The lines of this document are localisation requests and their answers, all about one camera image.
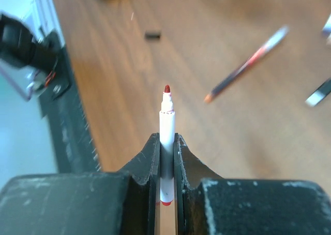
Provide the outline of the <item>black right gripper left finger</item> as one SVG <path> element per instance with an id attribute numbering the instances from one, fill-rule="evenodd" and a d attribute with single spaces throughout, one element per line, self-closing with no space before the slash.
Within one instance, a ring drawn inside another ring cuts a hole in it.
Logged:
<path id="1" fill-rule="evenodd" d="M 1 190 L 1 234 L 156 234 L 160 140 L 116 172 L 23 175 Z"/>

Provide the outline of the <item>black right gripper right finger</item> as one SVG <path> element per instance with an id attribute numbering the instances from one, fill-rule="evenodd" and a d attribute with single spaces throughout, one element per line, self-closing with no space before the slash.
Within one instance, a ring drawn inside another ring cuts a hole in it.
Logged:
<path id="1" fill-rule="evenodd" d="M 330 234 L 330 198 L 301 180 L 225 179 L 175 135 L 177 234 Z"/>

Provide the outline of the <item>red cap white marker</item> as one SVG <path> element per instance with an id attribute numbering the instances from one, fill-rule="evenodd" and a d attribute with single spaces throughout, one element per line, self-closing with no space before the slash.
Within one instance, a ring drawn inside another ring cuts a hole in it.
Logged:
<path id="1" fill-rule="evenodd" d="M 169 85 L 164 87 L 159 112 L 160 202 L 168 206 L 174 200 L 175 111 Z"/>

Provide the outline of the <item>red ink gel pen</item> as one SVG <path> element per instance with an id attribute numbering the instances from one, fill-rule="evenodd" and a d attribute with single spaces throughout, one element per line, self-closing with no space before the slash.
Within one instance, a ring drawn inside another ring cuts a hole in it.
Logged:
<path id="1" fill-rule="evenodd" d="M 250 66 L 256 63 L 259 59 L 264 57 L 270 50 L 278 45 L 287 35 L 289 28 L 287 26 L 281 27 L 277 30 L 255 53 L 248 58 L 241 66 L 231 72 L 223 81 L 217 84 L 209 94 L 204 98 L 205 103 L 212 102 L 223 90 L 232 84 L 240 74 L 245 72 Z"/>

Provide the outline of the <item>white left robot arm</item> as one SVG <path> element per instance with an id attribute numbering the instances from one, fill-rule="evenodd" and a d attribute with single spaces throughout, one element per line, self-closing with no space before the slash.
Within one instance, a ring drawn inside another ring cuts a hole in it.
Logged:
<path id="1" fill-rule="evenodd" d="M 51 43 L 38 42 L 22 22 L 1 13 L 1 59 L 16 68 L 32 66 L 50 73 L 58 53 Z"/>

